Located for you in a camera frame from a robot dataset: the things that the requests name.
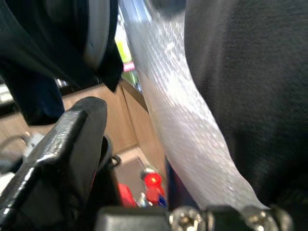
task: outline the bubble wrap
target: bubble wrap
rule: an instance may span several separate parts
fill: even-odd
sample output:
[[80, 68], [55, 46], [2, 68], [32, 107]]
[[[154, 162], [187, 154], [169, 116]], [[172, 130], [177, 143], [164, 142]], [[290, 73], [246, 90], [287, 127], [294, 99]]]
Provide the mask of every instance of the bubble wrap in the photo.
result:
[[120, 13], [153, 125], [196, 203], [201, 208], [265, 207], [236, 169], [192, 80], [184, 51], [184, 11], [164, 16], [142, 0], [123, 0]]

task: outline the translucent plastic sheet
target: translucent plastic sheet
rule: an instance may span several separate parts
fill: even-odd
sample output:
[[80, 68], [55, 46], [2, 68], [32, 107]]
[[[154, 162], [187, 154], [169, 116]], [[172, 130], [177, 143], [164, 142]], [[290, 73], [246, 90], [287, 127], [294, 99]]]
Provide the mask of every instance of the translucent plastic sheet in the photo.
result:
[[120, 1], [146, 104], [166, 156], [197, 202], [264, 207], [236, 169], [185, 58], [184, 10], [159, 11]]

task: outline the red object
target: red object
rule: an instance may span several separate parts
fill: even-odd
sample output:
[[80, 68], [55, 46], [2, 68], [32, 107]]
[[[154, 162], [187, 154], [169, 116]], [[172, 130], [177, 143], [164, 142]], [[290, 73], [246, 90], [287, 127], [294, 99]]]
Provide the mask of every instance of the red object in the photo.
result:
[[118, 186], [123, 206], [128, 208], [137, 207], [133, 194], [131, 193], [129, 187], [125, 184], [118, 184]]
[[144, 181], [146, 188], [147, 188], [145, 195], [146, 196], [150, 195], [150, 199], [147, 196], [147, 199], [149, 201], [154, 200], [153, 198], [156, 197], [156, 194], [158, 195], [157, 197], [159, 197], [159, 195], [165, 196], [165, 191], [164, 191], [163, 187], [161, 186], [162, 177], [158, 173], [156, 173], [156, 172], [149, 173], [148, 175], [145, 176], [143, 181]]

